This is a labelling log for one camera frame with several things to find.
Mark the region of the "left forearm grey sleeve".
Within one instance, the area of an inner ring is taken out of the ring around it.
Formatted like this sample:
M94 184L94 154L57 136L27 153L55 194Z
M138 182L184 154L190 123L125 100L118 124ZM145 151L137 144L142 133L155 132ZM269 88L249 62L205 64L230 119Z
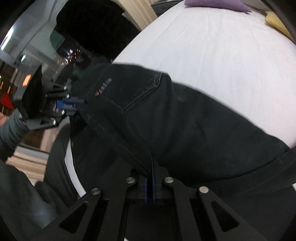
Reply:
M21 140L30 130L23 121L21 113L16 109L1 126L1 161L11 157Z

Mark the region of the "left hand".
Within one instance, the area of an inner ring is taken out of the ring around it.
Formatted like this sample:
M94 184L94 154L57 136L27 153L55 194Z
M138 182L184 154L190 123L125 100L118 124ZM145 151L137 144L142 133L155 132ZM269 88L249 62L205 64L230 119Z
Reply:
M8 119L9 117L7 115L0 113L0 126L2 126Z

